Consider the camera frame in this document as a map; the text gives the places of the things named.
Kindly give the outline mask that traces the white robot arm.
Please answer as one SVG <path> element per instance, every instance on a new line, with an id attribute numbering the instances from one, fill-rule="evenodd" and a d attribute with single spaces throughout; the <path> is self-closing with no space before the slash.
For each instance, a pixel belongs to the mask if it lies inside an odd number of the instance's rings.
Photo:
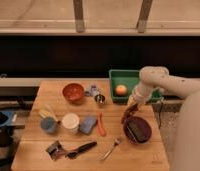
<path id="1" fill-rule="evenodd" d="M 171 75 L 164 66 L 145 66 L 128 105 L 144 105 L 158 88 L 182 101 L 169 171 L 200 171 L 200 79 Z"/>

